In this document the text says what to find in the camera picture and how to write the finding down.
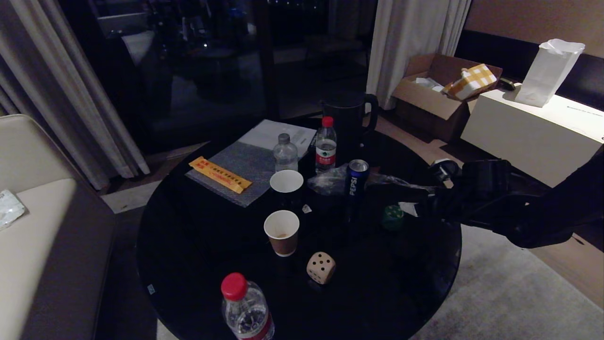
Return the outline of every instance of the red bottle cap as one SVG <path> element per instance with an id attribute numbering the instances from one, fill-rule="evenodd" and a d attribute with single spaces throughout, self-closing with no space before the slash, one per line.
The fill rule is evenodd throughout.
<path id="1" fill-rule="evenodd" d="M 230 273 L 222 280 L 220 291 L 225 299 L 238 301 L 248 292 L 248 282 L 241 273 Z"/>
<path id="2" fill-rule="evenodd" d="M 333 117 L 325 116 L 321 123 L 323 124 L 323 127 L 331 128 L 333 126 Z"/>

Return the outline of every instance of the round black table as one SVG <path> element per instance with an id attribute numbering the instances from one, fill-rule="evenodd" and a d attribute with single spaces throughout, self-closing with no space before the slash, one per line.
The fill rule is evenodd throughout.
<path id="1" fill-rule="evenodd" d="M 297 125 L 318 127 L 320 120 Z M 461 255 L 459 224 L 409 218 L 399 231 L 380 224 L 384 207 L 419 201 L 425 193 L 395 185 L 370 186 L 351 223 L 341 197 L 304 187 L 312 212 L 300 218 L 298 249 L 276 256 L 263 230 L 280 210 L 268 191 L 247 208 L 189 179 L 188 162 L 211 157 L 236 138 L 213 141 L 187 157 L 158 186 L 145 208 L 137 240 L 138 274 L 159 319 L 181 340 L 235 339 L 220 314 L 220 282 L 243 273 L 265 293 L 275 339 L 407 339 L 445 300 Z M 438 185 L 428 165 L 403 144 L 378 132 L 360 156 L 379 172 L 420 185 Z M 300 160 L 314 175 L 314 149 Z M 306 273 L 310 256 L 336 261 L 328 285 Z"/>

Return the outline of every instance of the yellow checkered box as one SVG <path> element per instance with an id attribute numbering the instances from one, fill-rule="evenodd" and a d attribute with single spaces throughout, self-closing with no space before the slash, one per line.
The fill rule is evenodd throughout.
<path id="1" fill-rule="evenodd" d="M 497 78 L 491 73 L 487 65 L 480 64 L 468 69 L 462 68 L 461 79 L 449 83 L 445 86 L 443 92 L 451 97 L 464 100 L 496 81 Z"/>

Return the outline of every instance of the brown paper cup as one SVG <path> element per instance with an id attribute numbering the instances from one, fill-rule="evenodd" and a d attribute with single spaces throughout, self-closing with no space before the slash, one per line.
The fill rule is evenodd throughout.
<path id="1" fill-rule="evenodd" d="M 265 219 L 264 228 L 277 255 L 288 257 L 296 251 L 300 228 L 296 214 L 289 210 L 275 211 Z"/>

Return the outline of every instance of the white paper bag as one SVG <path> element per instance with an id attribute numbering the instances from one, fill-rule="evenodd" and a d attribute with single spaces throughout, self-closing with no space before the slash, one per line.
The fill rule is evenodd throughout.
<path id="1" fill-rule="evenodd" d="M 577 62 L 585 44 L 552 39 L 539 45 L 516 101 L 543 107 L 554 96 Z"/>

